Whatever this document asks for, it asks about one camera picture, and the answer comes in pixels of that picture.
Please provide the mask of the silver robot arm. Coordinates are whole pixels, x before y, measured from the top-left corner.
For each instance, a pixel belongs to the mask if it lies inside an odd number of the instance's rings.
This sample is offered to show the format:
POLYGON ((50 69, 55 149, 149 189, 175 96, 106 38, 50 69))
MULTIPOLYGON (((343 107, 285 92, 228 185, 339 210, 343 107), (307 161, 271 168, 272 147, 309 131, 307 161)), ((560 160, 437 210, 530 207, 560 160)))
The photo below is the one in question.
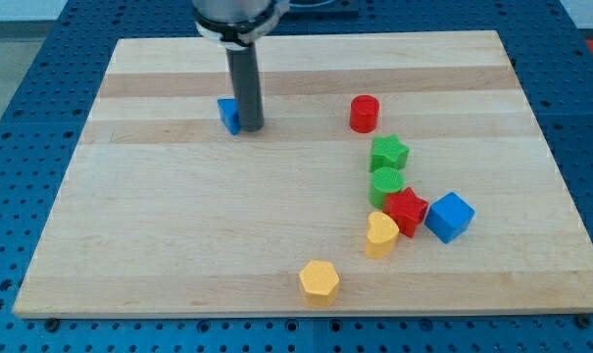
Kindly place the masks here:
POLYGON ((198 32, 240 51, 269 34, 290 9, 289 0, 193 0, 198 32))

